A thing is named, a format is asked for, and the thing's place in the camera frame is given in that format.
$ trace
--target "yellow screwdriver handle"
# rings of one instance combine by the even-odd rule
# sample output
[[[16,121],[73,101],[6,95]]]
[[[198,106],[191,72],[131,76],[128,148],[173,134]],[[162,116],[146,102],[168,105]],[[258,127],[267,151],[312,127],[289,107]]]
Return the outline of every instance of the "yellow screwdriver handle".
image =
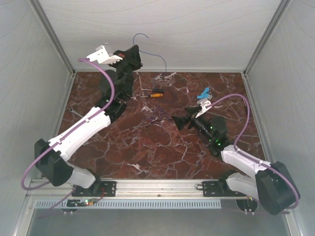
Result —
[[[150,97],[162,97],[163,94],[162,93],[154,93],[154,94],[150,94]]]

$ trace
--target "blue clip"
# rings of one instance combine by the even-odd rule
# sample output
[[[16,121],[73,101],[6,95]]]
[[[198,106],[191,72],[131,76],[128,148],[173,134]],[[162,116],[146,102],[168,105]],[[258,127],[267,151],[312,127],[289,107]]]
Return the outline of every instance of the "blue clip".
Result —
[[[202,94],[197,96],[197,99],[208,98],[210,96],[210,94],[208,93],[209,91],[210,89],[206,87]]]

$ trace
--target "red marble tabletop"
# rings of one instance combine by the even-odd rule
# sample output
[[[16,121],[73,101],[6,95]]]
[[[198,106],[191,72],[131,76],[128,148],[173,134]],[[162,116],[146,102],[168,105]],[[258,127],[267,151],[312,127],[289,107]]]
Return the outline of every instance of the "red marble tabletop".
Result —
[[[186,115],[183,108],[196,105],[196,96],[205,87],[211,90],[211,101],[230,93],[246,95],[241,74],[141,72],[134,73],[134,78],[134,97],[123,115],[82,145],[71,163],[112,178],[218,178],[232,169],[211,156],[194,128],[178,131],[172,120],[152,121]],[[85,115],[101,98],[99,79],[97,72],[77,73],[60,133],[80,119],[69,109]],[[150,94],[141,88],[154,87],[165,89],[164,96],[140,97]],[[204,118],[214,115],[225,117],[228,136],[234,140],[246,121],[245,105],[241,98],[230,98],[210,109]],[[238,146],[264,159],[252,117]]]

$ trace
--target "white vent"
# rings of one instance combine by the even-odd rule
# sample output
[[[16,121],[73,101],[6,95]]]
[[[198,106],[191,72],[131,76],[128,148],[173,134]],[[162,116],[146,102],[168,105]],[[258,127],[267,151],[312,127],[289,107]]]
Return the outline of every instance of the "white vent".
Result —
[[[58,200],[37,200],[35,208],[49,208]],[[56,208],[68,208],[67,200]],[[96,209],[220,209],[220,200],[112,200],[104,199],[92,206]]]

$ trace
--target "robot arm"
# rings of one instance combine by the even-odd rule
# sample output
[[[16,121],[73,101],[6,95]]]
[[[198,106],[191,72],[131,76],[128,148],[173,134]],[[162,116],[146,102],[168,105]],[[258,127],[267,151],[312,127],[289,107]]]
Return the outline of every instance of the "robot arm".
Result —
[[[60,135],[45,142],[38,140],[35,145],[35,159],[49,147],[53,149],[44,155],[36,164],[36,167],[49,179],[53,186],[70,183],[89,189],[95,193],[99,189],[100,179],[92,172],[81,169],[68,163],[74,152],[99,130],[109,126],[122,115],[127,105],[125,101],[132,97],[134,70],[142,66],[139,48],[137,45],[127,51],[116,51],[109,56],[104,46],[96,49],[96,52],[87,56],[90,61],[109,64],[116,68],[107,70],[115,87],[113,102],[104,110],[101,109],[108,103],[111,89],[104,76],[101,77],[99,88],[102,98],[94,107],[77,123]]]
[[[286,166],[281,162],[270,163],[260,160],[249,153],[240,150],[227,139],[227,127],[223,117],[213,117],[205,121],[201,116],[211,108],[210,101],[202,99],[199,106],[187,107],[185,110],[189,115],[185,117],[172,116],[179,130],[188,123],[188,129],[195,127],[199,133],[209,140],[207,147],[214,157],[220,158],[223,162],[235,166],[241,172],[225,176],[229,190],[240,192],[259,200],[267,212],[276,215],[295,203],[296,198],[293,190],[282,177],[272,170],[279,172],[297,192],[300,194],[289,174]]]

